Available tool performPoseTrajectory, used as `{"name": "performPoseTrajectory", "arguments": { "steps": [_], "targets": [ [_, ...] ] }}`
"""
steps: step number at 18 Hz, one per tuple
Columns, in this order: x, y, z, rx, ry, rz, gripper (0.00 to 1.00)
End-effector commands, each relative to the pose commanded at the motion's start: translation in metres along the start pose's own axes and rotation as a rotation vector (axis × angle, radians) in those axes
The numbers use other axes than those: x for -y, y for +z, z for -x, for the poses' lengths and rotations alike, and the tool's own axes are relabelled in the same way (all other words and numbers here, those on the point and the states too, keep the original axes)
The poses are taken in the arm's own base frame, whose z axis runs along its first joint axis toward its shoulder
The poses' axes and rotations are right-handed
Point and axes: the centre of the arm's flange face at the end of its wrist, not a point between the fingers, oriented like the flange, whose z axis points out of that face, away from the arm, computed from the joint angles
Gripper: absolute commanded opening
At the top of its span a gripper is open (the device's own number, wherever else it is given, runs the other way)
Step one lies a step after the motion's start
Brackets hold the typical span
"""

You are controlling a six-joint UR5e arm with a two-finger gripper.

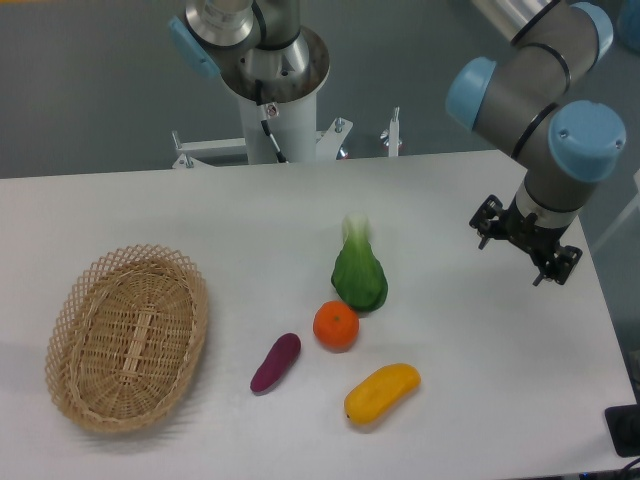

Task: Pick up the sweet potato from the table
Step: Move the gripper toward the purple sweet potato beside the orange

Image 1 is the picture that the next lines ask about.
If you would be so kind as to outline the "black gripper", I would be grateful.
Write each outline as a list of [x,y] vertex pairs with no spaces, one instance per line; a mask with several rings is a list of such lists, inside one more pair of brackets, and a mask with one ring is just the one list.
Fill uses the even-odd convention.
[[495,195],[489,195],[469,226],[480,237],[479,249],[490,240],[504,239],[528,254],[539,271],[534,286],[543,281],[564,285],[583,255],[578,247],[560,245],[569,213],[549,210],[528,193],[517,193],[506,210]]

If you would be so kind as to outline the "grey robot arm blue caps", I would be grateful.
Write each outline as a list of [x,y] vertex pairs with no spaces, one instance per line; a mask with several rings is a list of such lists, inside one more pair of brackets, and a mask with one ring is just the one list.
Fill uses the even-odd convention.
[[[447,113],[525,168],[508,206],[489,197],[470,224],[483,241],[525,252],[540,280],[564,283],[581,258],[562,235],[626,143],[603,104],[560,98],[603,58],[613,40],[607,14],[587,3],[480,1],[478,10],[515,47],[500,65],[470,61],[446,96]],[[253,164],[332,161],[349,127],[316,131],[316,95],[327,47],[300,20],[296,1],[190,1],[169,22],[184,61],[220,78],[237,98]]]

